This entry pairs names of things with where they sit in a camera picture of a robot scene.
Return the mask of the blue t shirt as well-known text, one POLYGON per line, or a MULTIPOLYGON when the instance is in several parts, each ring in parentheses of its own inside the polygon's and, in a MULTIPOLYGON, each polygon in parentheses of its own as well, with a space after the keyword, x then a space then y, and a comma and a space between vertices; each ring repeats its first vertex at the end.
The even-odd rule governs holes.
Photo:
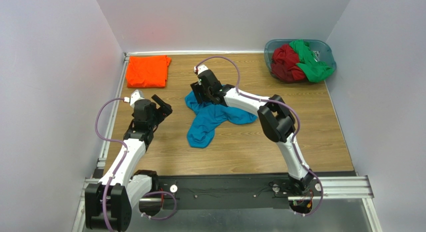
POLYGON ((186 138, 192 148, 206 148, 215 137, 215 129, 228 121, 235 125, 251 124, 257 116, 239 108, 226 107, 211 102, 198 103, 191 91, 184 98, 186 106, 195 114, 186 138))

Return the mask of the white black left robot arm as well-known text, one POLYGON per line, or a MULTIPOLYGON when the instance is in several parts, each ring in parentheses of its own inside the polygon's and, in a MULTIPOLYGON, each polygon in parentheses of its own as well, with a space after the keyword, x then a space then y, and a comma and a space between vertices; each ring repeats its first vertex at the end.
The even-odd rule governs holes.
POLYGON ((120 101, 132 107, 132 120, 123 138, 116 141, 121 149, 109 170, 84 190, 85 226, 90 230, 126 231, 139 200, 146 194, 159 193, 156 172, 135 172, 135 168, 147 152, 158 125, 172 114, 172 107, 156 94, 144 98, 139 90, 120 101))

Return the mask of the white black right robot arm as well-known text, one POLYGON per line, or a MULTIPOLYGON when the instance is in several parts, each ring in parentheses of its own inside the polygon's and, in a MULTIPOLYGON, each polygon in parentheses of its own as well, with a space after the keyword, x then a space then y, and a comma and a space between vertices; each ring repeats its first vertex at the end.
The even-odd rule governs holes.
POLYGON ((212 70, 202 66, 196 67, 194 73, 198 81, 190 86, 197 102, 210 102, 257 116, 264 135, 278 146, 285 160, 288 191, 294 195, 306 193, 314 177, 297 143, 299 130, 295 125, 299 119, 292 115, 291 108, 283 99, 276 94, 272 97, 258 96, 230 84, 221 84, 212 70))

